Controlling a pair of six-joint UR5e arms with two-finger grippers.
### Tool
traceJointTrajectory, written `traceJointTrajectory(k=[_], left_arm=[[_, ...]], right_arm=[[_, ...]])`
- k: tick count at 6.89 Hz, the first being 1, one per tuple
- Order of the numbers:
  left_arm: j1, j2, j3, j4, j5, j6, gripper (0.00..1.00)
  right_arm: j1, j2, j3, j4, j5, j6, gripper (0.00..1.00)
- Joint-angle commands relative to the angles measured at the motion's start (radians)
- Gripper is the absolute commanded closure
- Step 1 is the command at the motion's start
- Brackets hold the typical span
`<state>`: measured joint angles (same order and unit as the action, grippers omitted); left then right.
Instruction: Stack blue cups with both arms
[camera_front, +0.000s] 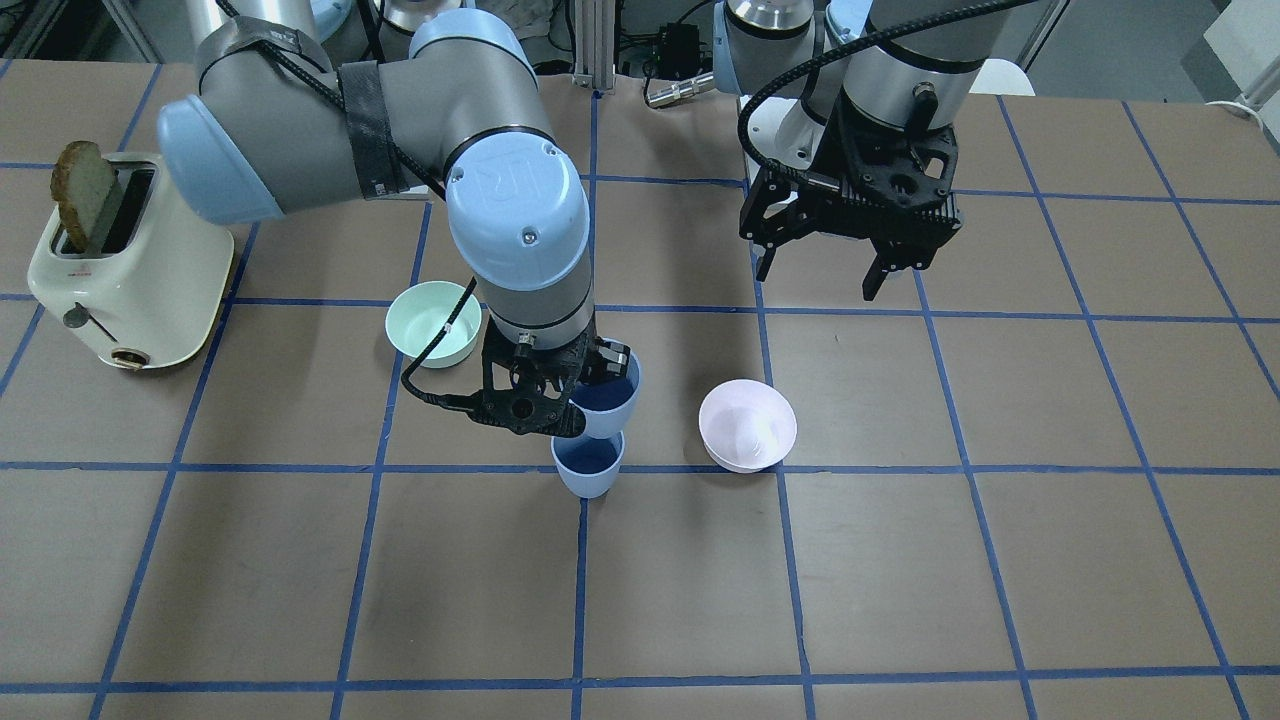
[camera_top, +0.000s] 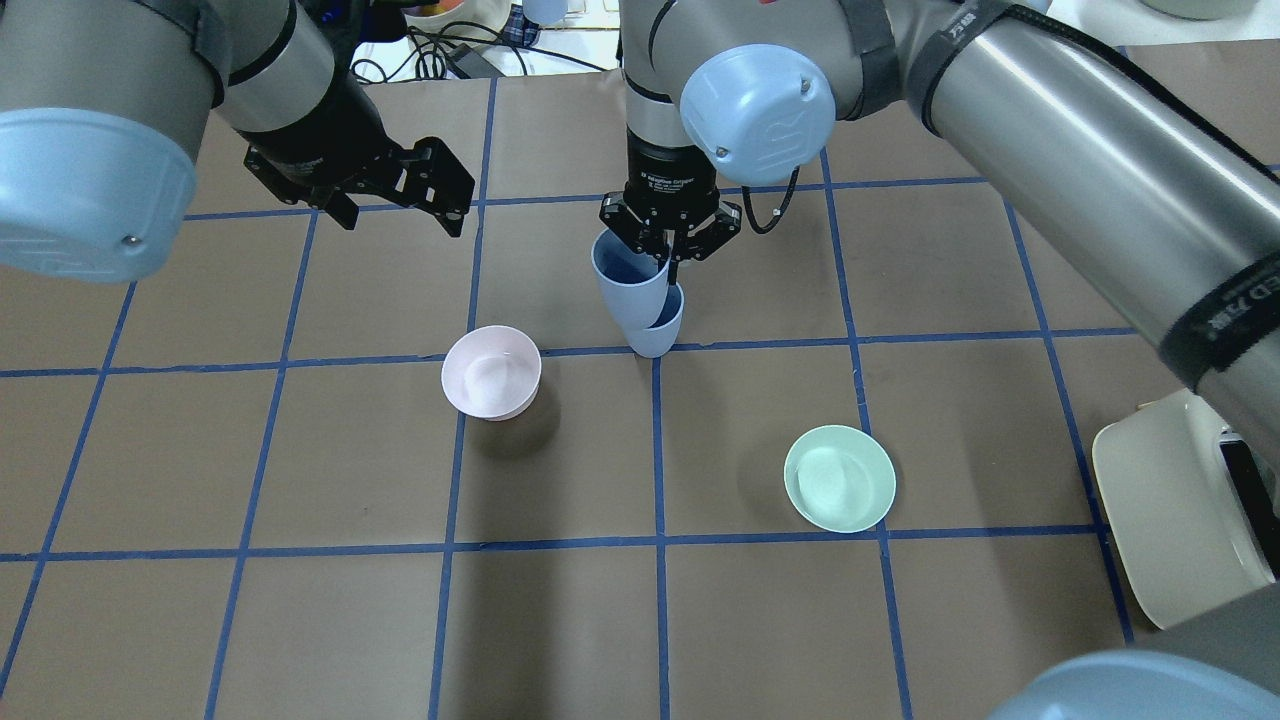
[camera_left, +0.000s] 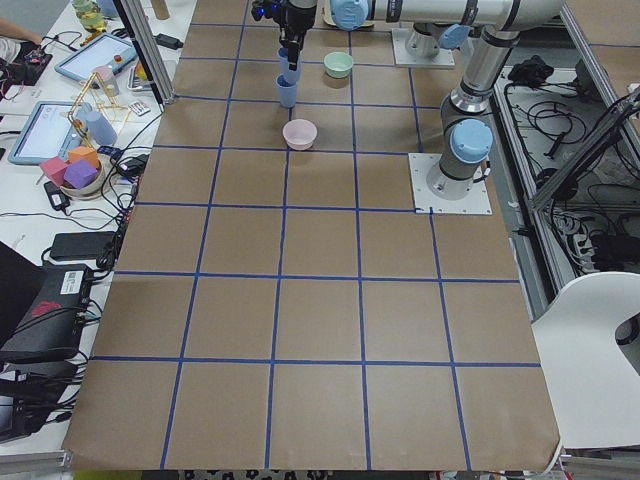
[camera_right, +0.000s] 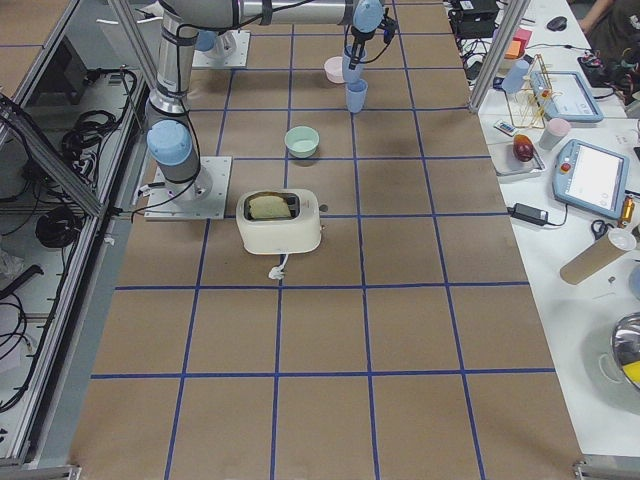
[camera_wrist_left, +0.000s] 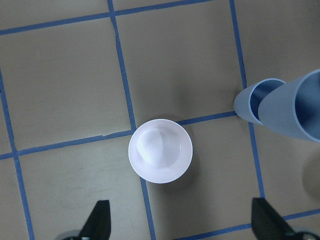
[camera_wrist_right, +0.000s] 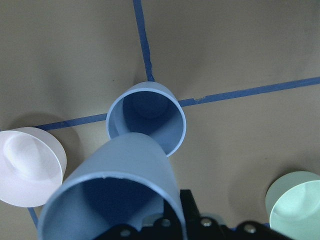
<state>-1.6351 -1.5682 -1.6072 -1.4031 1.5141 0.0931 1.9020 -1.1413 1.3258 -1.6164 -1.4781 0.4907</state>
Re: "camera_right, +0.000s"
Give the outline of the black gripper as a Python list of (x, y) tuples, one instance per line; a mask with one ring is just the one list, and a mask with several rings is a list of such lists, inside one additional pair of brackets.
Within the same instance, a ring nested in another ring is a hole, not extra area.
[(374, 31), (364, 32), (357, 27), (351, 27), (350, 33), (353, 36), (353, 43), (349, 53), (349, 69), (355, 70), (361, 61), (361, 51), (365, 49), (366, 43), (374, 37)]

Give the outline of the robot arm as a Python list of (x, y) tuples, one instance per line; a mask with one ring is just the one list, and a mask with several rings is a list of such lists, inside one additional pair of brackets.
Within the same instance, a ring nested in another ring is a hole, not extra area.
[(237, 44), (232, 32), (217, 33), (200, 30), (197, 36), (195, 51), (209, 60), (222, 62), (236, 52)]
[(382, 1), (161, 1), (163, 20), (153, 112), (147, 145), (159, 166), (171, 201), (187, 204), (211, 190), (203, 171), (187, 95), (199, 33), (217, 38), (251, 24), (342, 25), (353, 35), (350, 65), (363, 58), (366, 42), (386, 25)]

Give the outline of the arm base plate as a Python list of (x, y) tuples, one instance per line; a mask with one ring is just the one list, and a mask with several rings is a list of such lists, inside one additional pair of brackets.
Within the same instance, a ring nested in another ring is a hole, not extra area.
[(250, 32), (231, 30), (223, 34), (200, 30), (194, 50), (194, 69), (245, 68), (248, 59)]
[(150, 220), (221, 220), (226, 210), (227, 193), (231, 176), (232, 158), (229, 156), (204, 156), (195, 183), (182, 193), (185, 185), (165, 181), (160, 167), (156, 168), (154, 182), (163, 186), (153, 188), (149, 194), (151, 208), (143, 211)]

